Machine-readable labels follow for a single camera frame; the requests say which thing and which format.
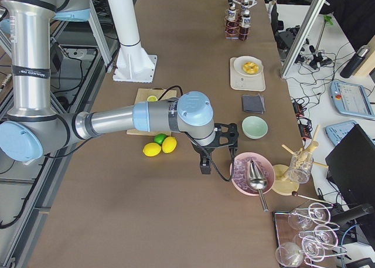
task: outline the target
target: lemon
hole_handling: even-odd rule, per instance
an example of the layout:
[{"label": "lemon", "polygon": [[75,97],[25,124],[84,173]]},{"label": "lemon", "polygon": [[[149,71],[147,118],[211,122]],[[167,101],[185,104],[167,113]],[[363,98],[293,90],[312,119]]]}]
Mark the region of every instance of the lemon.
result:
[{"label": "lemon", "polygon": [[166,137],[167,135],[165,135],[164,133],[159,133],[158,135],[155,136],[154,142],[158,143],[161,146]]},{"label": "lemon", "polygon": [[163,141],[162,149],[163,152],[168,154],[173,152],[177,146],[177,140],[175,137],[166,137]]},{"label": "lemon", "polygon": [[162,150],[162,147],[160,147],[159,144],[152,142],[152,143],[146,144],[146,146],[143,148],[143,153],[147,157],[154,157],[157,154],[159,154],[161,150]]}]

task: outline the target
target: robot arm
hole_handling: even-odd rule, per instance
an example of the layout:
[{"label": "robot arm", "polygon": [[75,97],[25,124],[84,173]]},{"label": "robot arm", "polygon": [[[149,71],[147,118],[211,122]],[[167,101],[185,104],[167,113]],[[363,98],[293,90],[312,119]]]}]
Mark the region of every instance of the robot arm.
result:
[{"label": "robot arm", "polygon": [[[89,0],[0,1],[11,20],[14,105],[8,121],[0,124],[0,147],[9,157],[29,161],[81,140],[130,128],[188,133],[201,155],[201,165],[213,149],[237,142],[237,129],[231,125],[223,133],[222,124],[214,124],[209,99],[198,91],[180,99],[141,102],[101,113],[56,114],[50,105],[49,21],[83,21]],[[221,144],[220,137],[228,143]],[[207,149],[202,152],[201,146]]]}]

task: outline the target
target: pink bowl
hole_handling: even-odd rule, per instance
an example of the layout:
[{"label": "pink bowl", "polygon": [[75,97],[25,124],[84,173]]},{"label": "pink bowl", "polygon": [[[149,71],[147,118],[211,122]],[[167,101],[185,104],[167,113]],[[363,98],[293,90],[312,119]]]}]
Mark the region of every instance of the pink bowl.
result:
[{"label": "pink bowl", "polygon": [[263,175],[267,179],[267,187],[263,190],[263,193],[267,193],[275,182],[275,171],[272,164],[262,155],[255,152],[243,152],[234,158],[234,172],[232,177],[232,183],[234,187],[239,190],[242,194],[249,196],[258,196],[258,192],[251,189],[245,181],[245,173],[248,171],[247,162],[253,159]]}]

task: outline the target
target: black thermos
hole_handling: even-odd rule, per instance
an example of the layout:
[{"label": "black thermos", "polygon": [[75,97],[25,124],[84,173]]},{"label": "black thermos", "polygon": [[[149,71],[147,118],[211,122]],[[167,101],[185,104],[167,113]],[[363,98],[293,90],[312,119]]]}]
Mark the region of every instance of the black thermos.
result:
[{"label": "black thermos", "polygon": [[353,72],[358,68],[361,62],[366,57],[366,54],[370,51],[370,47],[368,45],[363,45],[356,53],[354,53],[353,57],[349,61],[349,63],[342,69],[340,75],[347,79],[349,78]]}]

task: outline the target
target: mint green bowl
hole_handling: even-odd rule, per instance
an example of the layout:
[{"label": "mint green bowl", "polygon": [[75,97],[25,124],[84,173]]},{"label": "mint green bowl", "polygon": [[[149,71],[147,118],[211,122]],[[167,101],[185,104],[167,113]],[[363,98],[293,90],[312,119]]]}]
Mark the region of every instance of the mint green bowl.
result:
[{"label": "mint green bowl", "polygon": [[242,121],[242,130],[248,138],[259,139],[266,135],[268,126],[260,117],[251,116]]}]

